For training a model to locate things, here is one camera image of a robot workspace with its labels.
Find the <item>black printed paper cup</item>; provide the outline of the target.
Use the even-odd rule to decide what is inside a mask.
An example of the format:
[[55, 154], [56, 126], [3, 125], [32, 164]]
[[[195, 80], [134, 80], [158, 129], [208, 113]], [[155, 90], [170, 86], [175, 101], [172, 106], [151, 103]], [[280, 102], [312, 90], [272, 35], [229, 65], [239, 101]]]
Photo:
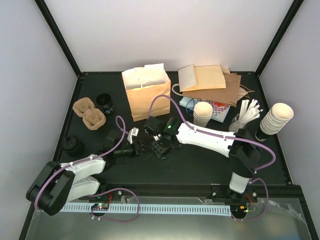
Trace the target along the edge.
[[114, 105], [110, 94], [101, 93], [95, 99], [98, 108], [106, 115], [113, 113]]

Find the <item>single black paper cup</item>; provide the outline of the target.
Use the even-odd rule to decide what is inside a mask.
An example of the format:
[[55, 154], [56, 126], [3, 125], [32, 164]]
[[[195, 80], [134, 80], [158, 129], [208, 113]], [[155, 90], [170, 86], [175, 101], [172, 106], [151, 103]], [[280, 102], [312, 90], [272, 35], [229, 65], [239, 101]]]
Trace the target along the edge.
[[154, 150], [154, 153], [155, 153], [156, 157], [157, 157], [159, 160], [165, 160], [165, 159], [168, 158], [168, 156], [169, 156], [169, 154], [170, 154], [170, 151], [169, 151], [169, 150], [160, 151], [160, 150], [155, 149], [155, 150]]

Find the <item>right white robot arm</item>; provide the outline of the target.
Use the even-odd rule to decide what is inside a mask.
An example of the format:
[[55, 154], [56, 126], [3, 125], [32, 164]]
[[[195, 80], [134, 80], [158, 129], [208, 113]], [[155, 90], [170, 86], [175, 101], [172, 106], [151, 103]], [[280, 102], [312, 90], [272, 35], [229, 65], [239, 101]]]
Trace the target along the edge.
[[198, 146], [225, 156], [232, 166], [228, 198], [238, 202], [246, 195], [261, 156], [261, 148], [254, 144], [248, 131], [217, 131], [175, 117], [164, 122], [153, 116], [146, 120], [143, 130], [153, 136], [150, 146], [158, 159], [167, 158], [171, 148], [178, 145]]

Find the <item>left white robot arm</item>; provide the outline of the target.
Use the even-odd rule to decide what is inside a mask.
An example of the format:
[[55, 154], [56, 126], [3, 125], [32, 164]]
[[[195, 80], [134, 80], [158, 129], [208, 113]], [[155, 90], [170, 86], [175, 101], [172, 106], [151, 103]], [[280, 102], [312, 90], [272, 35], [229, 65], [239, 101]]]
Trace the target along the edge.
[[72, 162], [49, 161], [26, 192], [26, 199], [49, 216], [57, 214], [65, 204], [86, 196], [103, 199], [108, 188], [98, 178], [110, 169], [116, 159], [129, 159], [144, 153], [138, 129], [129, 133], [112, 130], [96, 154]]

